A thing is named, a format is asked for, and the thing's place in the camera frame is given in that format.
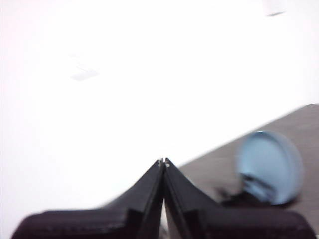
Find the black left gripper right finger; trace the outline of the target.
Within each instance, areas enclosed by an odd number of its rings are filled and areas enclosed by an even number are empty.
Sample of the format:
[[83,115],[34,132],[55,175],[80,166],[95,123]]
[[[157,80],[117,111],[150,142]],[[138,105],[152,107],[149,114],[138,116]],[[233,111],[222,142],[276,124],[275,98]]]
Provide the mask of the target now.
[[165,159],[164,201],[172,239],[314,239],[303,216],[267,208],[225,208]]

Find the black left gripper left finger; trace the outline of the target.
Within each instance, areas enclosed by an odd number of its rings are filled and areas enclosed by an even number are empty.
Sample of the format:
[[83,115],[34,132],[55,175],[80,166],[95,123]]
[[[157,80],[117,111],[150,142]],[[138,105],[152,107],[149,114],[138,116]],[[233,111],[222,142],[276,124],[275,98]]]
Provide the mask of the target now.
[[14,239],[157,239],[164,162],[156,161],[126,192],[91,210],[46,211],[26,217]]

